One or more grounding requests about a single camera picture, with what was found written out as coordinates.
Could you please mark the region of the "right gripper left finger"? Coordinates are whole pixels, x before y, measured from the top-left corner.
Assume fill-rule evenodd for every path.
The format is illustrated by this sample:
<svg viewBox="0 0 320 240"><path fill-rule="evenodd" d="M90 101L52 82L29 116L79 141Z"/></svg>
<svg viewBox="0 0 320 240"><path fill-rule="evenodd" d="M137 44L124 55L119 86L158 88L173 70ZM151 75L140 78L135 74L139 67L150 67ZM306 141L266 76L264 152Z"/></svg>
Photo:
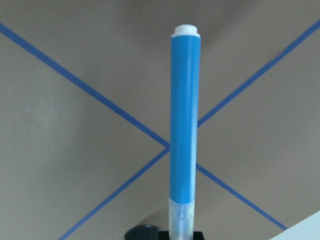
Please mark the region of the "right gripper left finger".
<svg viewBox="0 0 320 240"><path fill-rule="evenodd" d="M170 240L169 231L159 231L157 239L158 240Z"/></svg>

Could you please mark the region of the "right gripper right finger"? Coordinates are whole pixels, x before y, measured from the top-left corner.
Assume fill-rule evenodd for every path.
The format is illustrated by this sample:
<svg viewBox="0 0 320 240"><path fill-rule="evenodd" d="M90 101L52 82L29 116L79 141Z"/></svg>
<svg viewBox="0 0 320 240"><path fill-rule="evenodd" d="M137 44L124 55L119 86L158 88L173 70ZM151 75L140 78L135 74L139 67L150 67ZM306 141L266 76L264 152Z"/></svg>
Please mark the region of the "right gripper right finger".
<svg viewBox="0 0 320 240"><path fill-rule="evenodd" d="M201 231L194 231L192 239L193 240L204 240L204 234Z"/></svg>

